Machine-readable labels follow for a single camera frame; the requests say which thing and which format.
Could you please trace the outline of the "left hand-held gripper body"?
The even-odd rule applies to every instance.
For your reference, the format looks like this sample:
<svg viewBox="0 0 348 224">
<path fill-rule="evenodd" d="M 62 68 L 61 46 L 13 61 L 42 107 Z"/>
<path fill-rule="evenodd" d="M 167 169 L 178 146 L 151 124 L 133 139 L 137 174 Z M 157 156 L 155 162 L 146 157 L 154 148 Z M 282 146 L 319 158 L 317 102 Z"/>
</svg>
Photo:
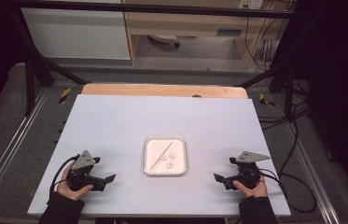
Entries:
<svg viewBox="0 0 348 224">
<path fill-rule="evenodd" d="M 93 166 L 98 162 L 99 158 L 93 158 L 88 150 L 84 150 L 76 158 L 71 171 L 66 177 L 69 188 L 76 191 L 87 185 L 99 184 L 101 179 L 90 175 Z"/>
</svg>

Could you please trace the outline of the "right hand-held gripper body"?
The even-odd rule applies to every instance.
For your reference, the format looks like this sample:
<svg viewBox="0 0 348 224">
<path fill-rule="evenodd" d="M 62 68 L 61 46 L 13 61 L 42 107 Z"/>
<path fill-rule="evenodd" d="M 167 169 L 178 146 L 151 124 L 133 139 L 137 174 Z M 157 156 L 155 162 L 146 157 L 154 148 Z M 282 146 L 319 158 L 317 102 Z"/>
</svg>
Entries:
<svg viewBox="0 0 348 224">
<path fill-rule="evenodd" d="M 238 174 L 233 177 L 249 189 L 253 189 L 260 179 L 260 171 L 256 165 L 257 161 L 269 160 L 270 157 L 254 152 L 244 151 L 240 156 L 230 158 L 230 163 L 235 164 Z"/>
</svg>

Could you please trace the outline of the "square metal tray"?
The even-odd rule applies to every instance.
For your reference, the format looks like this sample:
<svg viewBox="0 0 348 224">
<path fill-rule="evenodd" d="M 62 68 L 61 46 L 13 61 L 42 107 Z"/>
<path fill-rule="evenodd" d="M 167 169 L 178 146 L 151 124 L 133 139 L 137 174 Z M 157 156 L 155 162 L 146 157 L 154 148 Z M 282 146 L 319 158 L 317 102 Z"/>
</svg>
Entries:
<svg viewBox="0 0 348 224">
<path fill-rule="evenodd" d="M 167 161 L 159 160 L 155 167 L 150 170 L 150 167 L 154 164 L 157 157 L 161 152 L 167 148 L 167 146 L 174 142 L 170 148 L 164 153 L 167 157 Z M 171 159 L 169 154 L 174 152 L 176 154 L 175 159 Z M 174 168 L 168 169 L 166 163 L 168 161 L 174 161 Z M 144 171 L 148 175 L 182 175 L 188 168 L 187 162 L 187 150 L 186 142 L 181 136 L 150 136 L 145 141 L 144 148 Z"/>
</svg>

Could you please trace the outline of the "person's right hand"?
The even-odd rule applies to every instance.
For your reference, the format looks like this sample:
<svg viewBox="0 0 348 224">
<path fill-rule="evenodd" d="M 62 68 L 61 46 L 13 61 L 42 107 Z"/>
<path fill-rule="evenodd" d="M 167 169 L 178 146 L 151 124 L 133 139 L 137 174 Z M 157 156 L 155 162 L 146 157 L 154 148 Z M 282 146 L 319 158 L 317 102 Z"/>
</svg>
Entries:
<svg viewBox="0 0 348 224">
<path fill-rule="evenodd" d="M 259 198 L 259 197 L 267 197 L 268 196 L 268 190 L 267 190 L 265 178 L 263 175 L 260 177 L 258 184 L 253 189 L 249 189 L 248 187 L 246 187 L 244 184 L 242 184 L 241 182 L 239 182 L 237 180 L 233 181 L 233 185 L 239 191 L 241 191 L 246 197 L 253 196 L 255 198 Z"/>
</svg>

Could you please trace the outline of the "person's left hand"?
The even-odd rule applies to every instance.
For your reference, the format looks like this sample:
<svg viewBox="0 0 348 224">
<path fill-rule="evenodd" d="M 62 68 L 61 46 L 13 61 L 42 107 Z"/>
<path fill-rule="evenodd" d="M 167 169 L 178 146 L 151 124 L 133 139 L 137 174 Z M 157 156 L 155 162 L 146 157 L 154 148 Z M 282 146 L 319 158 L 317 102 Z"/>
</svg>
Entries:
<svg viewBox="0 0 348 224">
<path fill-rule="evenodd" d="M 67 184 L 66 177 L 71 171 L 72 166 L 73 163 L 71 162 L 63 171 L 61 182 L 58 184 L 57 187 L 57 192 L 70 200 L 78 201 L 82 196 L 86 195 L 93 189 L 93 185 L 87 185 L 86 187 L 83 187 L 82 189 L 76 191 L 71 190 Z"/>
</svg>

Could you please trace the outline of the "white board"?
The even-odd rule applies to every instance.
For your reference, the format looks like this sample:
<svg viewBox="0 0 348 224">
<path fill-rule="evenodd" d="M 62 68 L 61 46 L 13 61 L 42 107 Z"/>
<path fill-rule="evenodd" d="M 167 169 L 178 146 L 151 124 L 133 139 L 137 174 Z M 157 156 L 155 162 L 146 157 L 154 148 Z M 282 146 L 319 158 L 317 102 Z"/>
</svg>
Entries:
<svg viewBox="0 0 348 224">
<path fill-rule="evenodd" d="M 184 138 L 188 168 L 182 175 L 145 172 L 150 136 Z M 236 175 L 230 158 L 244 151 L 270 154 L 249 99 L 80 94 L 29 214 L 44 213 L 52 178 L 83 150 L 100 158 L 93 175 L 115 177 L 104 191 L 84 196 L 83 213 L 90 217 L 236 217 L 244 195 L 214 176 Z"/>
</svg>

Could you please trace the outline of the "yellow black tape strip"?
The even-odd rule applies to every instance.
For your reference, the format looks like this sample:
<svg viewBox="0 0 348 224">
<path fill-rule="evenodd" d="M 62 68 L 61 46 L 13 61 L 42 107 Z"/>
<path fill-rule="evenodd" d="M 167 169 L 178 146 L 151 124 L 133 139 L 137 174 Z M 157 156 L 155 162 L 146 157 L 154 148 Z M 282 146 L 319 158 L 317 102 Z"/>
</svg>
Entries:
<svg viewBox="0 0 348 224">
<path fill-rule="evenodd" d="M 259 102 L 262 104 L 262 105 L 268 105 L 268 106 L 275 106 L 275 103 L 274 102 L 270 102 L 270 101 L 267 101 L 264 94 L 263 93 L 260 93 L 259 94 Z"/>
<path fill-rule="evenodd" d="M 63 91 L 63 93 L 62 93 L 62 95 L 60 97 L 60 100 L 59 100 L 59 104 L 64 104 L 65 103 L 65 101 L 66 101 L 66 99 L 67 99 L 67 97 L 68 97 L 68 95 L 69 95 L 71 90 L 72 90 L 71 88 L 66 88 Z"/>
</svg>

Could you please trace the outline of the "wooden table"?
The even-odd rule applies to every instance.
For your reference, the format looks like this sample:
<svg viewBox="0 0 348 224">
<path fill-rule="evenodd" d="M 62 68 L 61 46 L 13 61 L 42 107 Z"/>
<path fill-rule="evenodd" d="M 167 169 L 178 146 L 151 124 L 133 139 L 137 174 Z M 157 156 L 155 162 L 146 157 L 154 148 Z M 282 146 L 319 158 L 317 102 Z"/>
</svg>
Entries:
<svg viewBox="0 0 348 224">
<path fill-rule="evenodd" d="M 173 96 L 247 99 L 244 88 L 197 85 L 89 83 L 81 92 L 88 95 Z"/>
</svg>

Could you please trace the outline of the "white cabinet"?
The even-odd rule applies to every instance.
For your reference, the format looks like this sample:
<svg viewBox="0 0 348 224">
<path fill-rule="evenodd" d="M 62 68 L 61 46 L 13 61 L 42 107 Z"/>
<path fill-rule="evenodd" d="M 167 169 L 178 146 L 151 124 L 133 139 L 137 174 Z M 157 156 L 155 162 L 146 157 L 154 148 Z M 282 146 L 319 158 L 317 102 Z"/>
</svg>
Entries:
<svg viewBox="0 0 348 224">
<path fill-rule="evenodd" d="M 131 58 L 122 12 L 23 8 L 22 14 L 48 58 Z"/>
</svg>

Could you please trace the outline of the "chair base with caster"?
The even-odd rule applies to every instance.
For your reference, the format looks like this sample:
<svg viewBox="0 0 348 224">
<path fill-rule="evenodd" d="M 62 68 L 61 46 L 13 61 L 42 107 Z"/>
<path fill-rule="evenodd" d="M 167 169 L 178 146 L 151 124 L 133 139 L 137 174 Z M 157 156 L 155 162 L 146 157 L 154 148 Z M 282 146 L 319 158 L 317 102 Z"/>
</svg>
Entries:
<svg viewBox="0 0 348 224">
<path fill-rule="evenodd" d="M 149 37 L 164 44 L 172 44 L 175 48 L 180 47 L 180 43 L 174 35 L 150 35 Z"/>
</svg>

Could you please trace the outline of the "light wooden desk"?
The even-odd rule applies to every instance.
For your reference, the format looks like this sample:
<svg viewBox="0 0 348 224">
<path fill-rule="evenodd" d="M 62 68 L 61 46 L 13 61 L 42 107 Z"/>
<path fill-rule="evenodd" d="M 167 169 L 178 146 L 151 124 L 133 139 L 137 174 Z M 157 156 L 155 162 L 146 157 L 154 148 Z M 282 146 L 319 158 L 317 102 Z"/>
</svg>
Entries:
<svg viewBox="0 0 348 224">
<path fill-rule="evenodd" d="M 240 0 L 121 0 L 124 4 L 145 4 L 185 7 L 238 8 Z M 286 11 L 290 0 L 264 0 L 259 10 Z M 266 18 L 242 18 L 203 15 L 174 15 L 158 13 L 124 14 L 130 55 L 136 61 L 139 38 L 142 35 L 175 35 L 231 37 L 241 56 L 244 67 L 253 64 L 260 42 L 278 38 L 278 30 L 272 20 Z"/>
</svg>

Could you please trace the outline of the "white power strip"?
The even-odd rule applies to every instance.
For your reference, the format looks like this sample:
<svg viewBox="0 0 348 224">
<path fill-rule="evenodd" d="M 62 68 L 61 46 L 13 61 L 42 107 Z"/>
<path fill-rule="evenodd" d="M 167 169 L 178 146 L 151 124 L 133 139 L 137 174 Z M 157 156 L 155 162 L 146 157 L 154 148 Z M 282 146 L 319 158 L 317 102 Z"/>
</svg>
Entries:
<svg viewBox="0 0 348 224">
<path fill-rule="evenodd" d="M 264 0 L 240 0 L 238 8 L 260 9 Z"/>
</svg>

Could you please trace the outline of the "aluminium floor rail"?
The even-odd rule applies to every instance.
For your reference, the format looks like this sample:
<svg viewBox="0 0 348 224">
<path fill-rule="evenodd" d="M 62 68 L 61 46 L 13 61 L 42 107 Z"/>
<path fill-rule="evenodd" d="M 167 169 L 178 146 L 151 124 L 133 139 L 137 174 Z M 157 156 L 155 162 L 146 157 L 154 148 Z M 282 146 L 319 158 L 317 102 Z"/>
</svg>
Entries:
<svg viewBox="0 0 348 224">
<path fill-rule="evenodd" d="M 306 153 L 304 145 L 301 143 L 297 131 L 293 123 L 285 125 L 288 133 L 294 141 L 294 149 L 299 160 L 301 169 L 306 177 L 307 183 L 313 190 L 319 211 L 326 224 L 340 224 L 340 219 L 336 213 L 334 206 L 328 198 L 327 192 L 322 184 L 322 181 L 313 167 L 313 164 Z"/>
<path fill-rule="evenodd" d="M 44 104 L 47 95 L 50 92 L 50 88 L 43 88 L 37 95 L 35 100 L 35 107 L 22 121 L 18 130 L 15 132 L 14 136 L 11 138 L 8 146 L 6 147 L 3 155 L 0 158 L 0 180 L 4 175 L 7 167 L 10 165 L 12 159 L 14 158 L 18 148 L 20 147 L 24 137 L 28 133 L 30 127 L 32 126 L 36 116 L 42 105 Z"/>
</svg>

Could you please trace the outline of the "black metal frame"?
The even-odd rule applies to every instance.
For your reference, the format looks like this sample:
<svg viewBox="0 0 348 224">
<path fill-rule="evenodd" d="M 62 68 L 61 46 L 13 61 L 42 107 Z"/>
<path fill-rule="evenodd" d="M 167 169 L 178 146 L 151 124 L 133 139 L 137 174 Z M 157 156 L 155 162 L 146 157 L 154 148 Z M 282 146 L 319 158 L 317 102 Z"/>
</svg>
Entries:
<svg viewBox="0 0 348 224">
<path fill-rule="evenodd" d="M 27 111 L 29 114 L 35 106 L 35 87 L 34 76 L 36 76 L 43 86 L 52 86 L 54 79 L 49 69 L 55 70 L 64 77 L 69 78 L 76 84 L 88 84 L 87 80 L 76 77 L 58 64 L 50 61 L 43 56 L 36 48 L 31 34 L 26 27 L 26 22 L 21 20 L 21 9 L 43 8 L 43 9 L 62 9 L 62 10 L 83 10 L 83 11 L 108 11 L 108 12 L 131 12 L 131 13 L 158 13 L 174 15 L 203 15 L 203 16 L 223 16 L 223 17 L 244 17 L 244 18 L 274 18 L 274 19 L 294 19 L 301 17 L 301 14 L 293 11 L 274 11 L 258 9 L 228 9 L 222 7 L 185 7 L 185 6 L 161 6 L 145 4 L 116 4 L 116 3 L 95 3 L 95 2 L 74 2 L 74 1 L 47 1 L 47 0 L 7 0 L 3 3 L 8 16 L 15 24 L 17 33 L 21 36 L 22 43 L 25 45 L 27 59 L 26 84 L 27 84 Z"/>
</svg>

